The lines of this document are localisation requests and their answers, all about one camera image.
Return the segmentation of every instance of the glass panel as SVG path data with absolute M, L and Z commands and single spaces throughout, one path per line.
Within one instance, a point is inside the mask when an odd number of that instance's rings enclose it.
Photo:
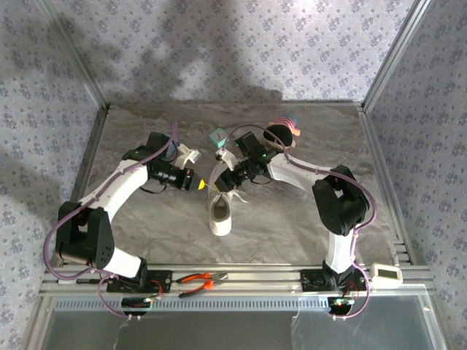
M 434 349 L 422 313 L 416 295 L 375 296 L 346 321 L 309 311 L 173 311 L 140 322 L 54 311 L 43 349 Z

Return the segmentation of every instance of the red-handled pliers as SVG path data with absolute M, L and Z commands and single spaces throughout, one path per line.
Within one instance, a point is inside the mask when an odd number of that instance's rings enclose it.
M 215 283 L 223 281 L 228 278 L 228 274 L 226 272 L 218 272 L 218 273 L 194 273 L 193 275 L 188 275 L 182 277 L 181 279 L 177 279 L 177 283 L 186 283 L 189 281 L 194 281 L 196 279 L 206 279 L 201 287 L 196 289 L 188 290 L 187 292 L 181 293 L 178 297 L 179 298 L 186 298 L 190 297 L 191 295 L 197 294 L 205 289 L 212 289 Z

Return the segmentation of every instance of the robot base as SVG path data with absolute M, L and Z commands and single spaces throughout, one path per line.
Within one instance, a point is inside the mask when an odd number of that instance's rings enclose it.
M 366 283 L 360 271 L 352 266 L 343 273 L 334 273 L 323 261 L 323 269 L 300 271 L 301 288 L 304 292 L 365 291 Z
M 163 270 L 147 271 L 147 277 L 144 280 L 145 283 L 143 285 L 131 283 L 128 281 L 128 279 L 124 279 L 120 277 L 119 279 L 109 280 L 109 283 L 107 284 L 107 292 L 108 293 L 119 293 L 119 294 L 159 293 L 159 285 L 152 282 L 152 281 L 157 281 L 162 286 L 162 292 L 168 293 L 170 292 L 171 280 L 172 280 L 171 271 L 163 271 Z

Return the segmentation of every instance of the small cube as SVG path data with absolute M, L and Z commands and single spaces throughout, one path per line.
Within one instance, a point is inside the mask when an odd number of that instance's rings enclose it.
M 218 128 L 209 134 L 209 140 L 211 140 L 211 143 L 217 148 L 221 148 L 224 145 L 227 136 L 228 134 L 224 130 Z

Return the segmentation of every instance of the mounting plate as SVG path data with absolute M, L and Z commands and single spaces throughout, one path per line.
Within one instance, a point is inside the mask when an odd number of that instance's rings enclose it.
M 151 283 L 150 281 L 156 280 L 162 286 L 164 293 L 170 292 L 172 283 L 172 271 L 148 271 L 147 282 L 144 286 L 137 286 L 133 284 L 125 283 L 119 279 L 110 279 L 107 283 L 108 293 L 142 293 L 142 294 L 155 294 L 159 292 L 159 286 L 157 283 Z
M 328 292 L 333 291 L 332 286 L 326 284 L 323 276 L 323 270 L 301 270 L 300 271 L 301 289 L 303 292 Z M 344 291 L 349 286 L 349 291 L 366 290 L 365 280 L 359 270 L 355 270 L 344 283 L 339 285 L 337 290 Z

